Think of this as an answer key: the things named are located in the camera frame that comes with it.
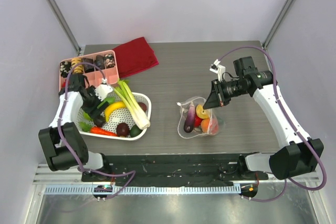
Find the peach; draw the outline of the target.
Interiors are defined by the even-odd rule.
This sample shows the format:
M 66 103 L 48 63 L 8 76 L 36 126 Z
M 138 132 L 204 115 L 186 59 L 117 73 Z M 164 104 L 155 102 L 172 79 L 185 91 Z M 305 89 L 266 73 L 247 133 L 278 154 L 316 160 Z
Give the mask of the peach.
M 215 135 L 219 130 L 218 121 L 215 118 L 204 119 L 201 122 L 201 129 L 203 133 Z

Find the red strawberry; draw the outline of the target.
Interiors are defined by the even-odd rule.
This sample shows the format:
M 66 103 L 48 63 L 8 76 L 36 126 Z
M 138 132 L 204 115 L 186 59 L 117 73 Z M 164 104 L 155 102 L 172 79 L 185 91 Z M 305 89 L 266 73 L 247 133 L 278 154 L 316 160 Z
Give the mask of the red strawberry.
M 199 127 L 202 123 L 203 119 L 199 118 L 197 115 L 195 116 L 194 127 Z

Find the clear zip top bag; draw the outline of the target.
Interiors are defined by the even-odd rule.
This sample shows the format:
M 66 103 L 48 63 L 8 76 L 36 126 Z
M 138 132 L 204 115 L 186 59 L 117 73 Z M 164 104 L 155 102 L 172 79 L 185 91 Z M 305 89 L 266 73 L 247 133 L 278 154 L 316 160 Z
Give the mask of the clear zip top bag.
M 192 97 L 176 103 L 180 110 L 177 133 L 181 138 L 214 136 L 224 128 L 224 120 L 215 109 L 203 109 L 205 101 L 202 97 Z

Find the purple eggplant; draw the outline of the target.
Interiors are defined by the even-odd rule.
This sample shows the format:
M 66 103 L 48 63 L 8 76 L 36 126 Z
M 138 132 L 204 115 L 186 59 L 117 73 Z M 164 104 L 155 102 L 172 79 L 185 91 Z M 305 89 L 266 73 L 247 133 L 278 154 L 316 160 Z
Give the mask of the purple eggplant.
M 184 132 L 190 133 L 194 130 L 195 118 L 196 118 L 196 108 L 195 105 L 191 103 L 183 126 Z

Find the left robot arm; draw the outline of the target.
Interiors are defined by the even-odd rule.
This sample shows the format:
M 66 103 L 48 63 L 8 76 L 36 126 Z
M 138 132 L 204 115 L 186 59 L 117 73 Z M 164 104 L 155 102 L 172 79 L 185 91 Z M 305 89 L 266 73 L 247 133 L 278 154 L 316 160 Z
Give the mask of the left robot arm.
M 109 103 L 96 95 L 96 87 L 89 84 L 83 74 L 71 74 L 66 86 L 59 91 L 60 104 L 49 127 L 38 133 L 43 153 L 51 171 L 68 170 L 79 166 L 81 172 L 92 172 L 105 182 L 112 174 L 106 156 L 88 151 L 75 120 L 80 110 L 86 112 L 98 126 L 106 119 L 102 116 Z

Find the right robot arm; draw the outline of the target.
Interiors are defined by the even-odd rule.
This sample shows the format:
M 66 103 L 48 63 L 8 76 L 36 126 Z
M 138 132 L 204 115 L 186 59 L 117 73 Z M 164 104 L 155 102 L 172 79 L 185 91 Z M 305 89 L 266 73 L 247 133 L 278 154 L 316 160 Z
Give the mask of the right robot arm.
M 324 149 L 320 139 L 312 139 L 302 129 L 284 101 L 279 86 L 274 85 L 271 71 L 259 71 L 251 56 L 234 61 L 237 77 L 225 81 L 225 67 L 219 60 L 210 66 L 217 74 L 211 82 L 211 92 L 205 109 L 226 106 L 233 97 L 248 94 L 260 106 L 276 135 L 279 150 L 272 153 L 253 153 L 244 157 L 237 166 L 242 179 L 250 179 L 256 172 L 272 173 L 277 179 L 287 179 L 315 171 Z

